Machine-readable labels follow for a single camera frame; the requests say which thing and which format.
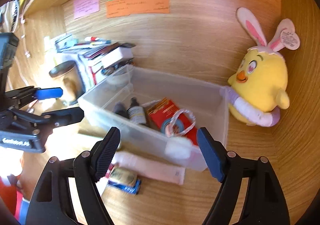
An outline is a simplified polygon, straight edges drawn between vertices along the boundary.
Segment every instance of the pink sticky note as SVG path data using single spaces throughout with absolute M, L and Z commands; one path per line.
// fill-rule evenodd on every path
M 74 0 L 74 19 L 98 12 L 99 0 Z

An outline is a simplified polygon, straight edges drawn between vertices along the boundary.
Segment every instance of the plush toy tag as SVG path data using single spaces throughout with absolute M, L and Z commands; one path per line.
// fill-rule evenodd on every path
M 300 46 L 298 35 L 288 29 L 285 29 L 280 34 L 281 43 L 290 50 L 296 50 Z

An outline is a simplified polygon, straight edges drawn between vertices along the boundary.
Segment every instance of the heart-shaped eye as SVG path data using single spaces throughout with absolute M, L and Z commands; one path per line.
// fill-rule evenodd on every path
M 257 67 L 257 61 L 251 61 L 248 65 L 248 70 L 247 72 L 250 74 L 250 73 L 253 73 L 254 69 L 256 69 Z

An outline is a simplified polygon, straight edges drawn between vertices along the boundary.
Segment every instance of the black lid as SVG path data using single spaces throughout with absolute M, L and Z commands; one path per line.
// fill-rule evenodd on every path
M 65 73 L 67 73 L 68 71 L 70 71 L 72 68 L 74 68 L 76 66 L 76 62 L 75 61 L 66 61 L 63 62 L 59 65 L 57 65 L 55 68 L 53 68 L 50 72 L 49 75 L 51 78 L 56 78 L 59 77 L 61 75 L 64 75 Z
M 140 106 L 136 97 L 131 98 L 130 107 L 134 107 L 134 106 Z

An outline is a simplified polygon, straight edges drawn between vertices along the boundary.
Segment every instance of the white box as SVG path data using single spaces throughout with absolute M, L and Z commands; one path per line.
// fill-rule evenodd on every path
M 122 61 L 128 61 L 133 58 L 131 48 L 118 47 L 110 53 L 106 54 L 102 59 L 104 68 L 114 66 Z

